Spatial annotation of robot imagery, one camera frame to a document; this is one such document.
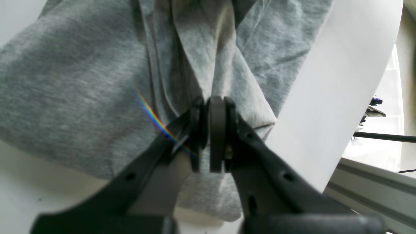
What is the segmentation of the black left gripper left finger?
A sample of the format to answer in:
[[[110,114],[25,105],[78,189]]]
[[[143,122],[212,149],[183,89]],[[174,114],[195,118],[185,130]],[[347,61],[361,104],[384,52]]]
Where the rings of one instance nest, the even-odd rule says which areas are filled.
[[[173,211],[178,193],[198,172],[206,144],[205,103],[168,125],[116,178],[86,201],[62,212],[42,214],[32,234],[178,234]]]

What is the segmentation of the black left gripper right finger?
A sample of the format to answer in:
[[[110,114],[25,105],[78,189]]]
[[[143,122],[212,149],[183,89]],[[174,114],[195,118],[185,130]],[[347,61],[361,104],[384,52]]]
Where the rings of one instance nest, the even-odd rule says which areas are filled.
[[[240,234],[383,234],[376,216],[358,215],[314,189],[271,151],[228,97],[209,100],[210,171],[229,172],[243,209]]]

